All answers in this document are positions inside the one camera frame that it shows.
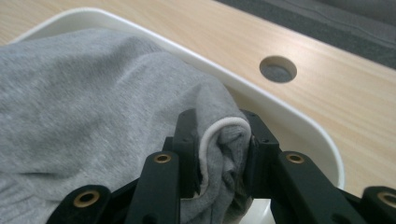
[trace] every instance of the circular hole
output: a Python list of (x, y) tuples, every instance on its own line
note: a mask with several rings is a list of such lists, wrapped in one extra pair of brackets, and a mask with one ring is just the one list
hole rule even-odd
[(383, 192), (379, 192), (377, 196), (381, 200), (381, 202), (389, 205), (390, 207), (396, 208), (395, 194), (383, 191)]
[(148, 214), (145, 215), (142, 219), (143, 224), (156, 224), (157, 223), (157, 216), (155, 214)]
[(91, 193), (83, 195), (81, 198), (79, 198), (79, 200), (82, 201), (83, 203), (89, 202), (92, 199), (93, 199), (93, 194)]
[(154, 158), (154, 160), (158, 163), (166, 163), (169, 162), (171, 160), (171, 157), (169, 155), (166, 154), (161, 154), (158, 155)]
[(350, 224), (350, 221), (346, 217), (343, 217), (338, 214), (332, 215), (332, 221), (338, 224)]
[(304, 158), (297, 154), (288, 154), (286, 156), (286, 159), (288, 159), (288, 161), (291, 161), (294, 163), (303, 163), (304, 162)]
[(75, 207), (88, 207), (99, 200), (99, 192), (96, 190), (87, 190), (80, 193), (74, 200)]
[(292, 61), (281, 56), (264, 58), (260, 63), (260, 72), (268, 80), (284, 83), (292, 81), (297, 75), (297, 68)]

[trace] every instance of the wooden table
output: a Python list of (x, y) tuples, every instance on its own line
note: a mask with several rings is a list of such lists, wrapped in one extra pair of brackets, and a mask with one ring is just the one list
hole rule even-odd
[[(346, 190), (396, 189), (396, 71), (214, 1), (0, 0), (0, 45), (74, 7), (99, 7), (140, 24), (255, 82), (317, 121), (338, 146)], [(297, 67), (279, 84), (261, 60)]]

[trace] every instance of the white tray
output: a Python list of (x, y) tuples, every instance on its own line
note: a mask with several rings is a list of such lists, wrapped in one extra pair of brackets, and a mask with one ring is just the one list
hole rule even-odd
[[(218, 64), (130, 21), (97, 8), (76, 8), (39, 24), (12, 42), (95, 27), (149, 38), (184, 62), (217, 77), (241, 108), (255, 112), (262, 118), (278, 139), (282, 150), (300, 151), (306, 154), (336, 187), (340, 189), (344, 187), (344, 166), (339, 152), (330, 136), (311, 118)], [(275, 223), (269, 202), (269, 200), (254, 200), (240, 223)]]

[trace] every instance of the light wood surface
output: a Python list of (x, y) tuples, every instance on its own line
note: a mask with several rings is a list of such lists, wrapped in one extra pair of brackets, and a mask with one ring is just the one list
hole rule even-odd
[[(396, 189), (396, 71), (214, 1), (0, 0), (0, 45), (74, 7), (99, 7), (191, 49), (301, 110), (338, 146), (346, 190)], [(271, 82), (261, 60), (281, 55), (297, 67)]]

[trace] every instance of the gray carpet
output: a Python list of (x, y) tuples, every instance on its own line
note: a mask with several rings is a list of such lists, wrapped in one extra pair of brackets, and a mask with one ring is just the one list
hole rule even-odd
[(360, 0), (359, 7), (336, 0), (218, 1), (396, 69), (395, 0)]

